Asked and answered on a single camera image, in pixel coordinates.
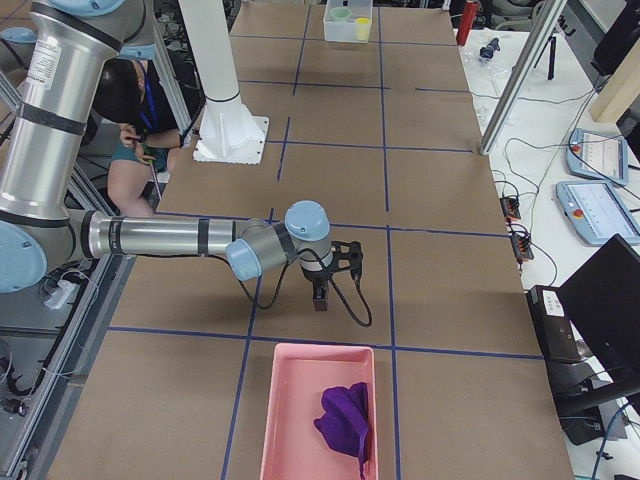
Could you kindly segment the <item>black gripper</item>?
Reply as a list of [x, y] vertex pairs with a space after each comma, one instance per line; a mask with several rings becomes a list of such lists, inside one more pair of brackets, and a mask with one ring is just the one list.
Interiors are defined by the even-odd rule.
[[334, 272], [330, 268], [330, 264], [326, 264], [323, 259], [305, 260], [301, 259], [299, 264], [302, 269], [303, 276], [312, 283], [312, 303], [316, 312], [324, 312], [328, 310], [328, 288], [329, 280]]

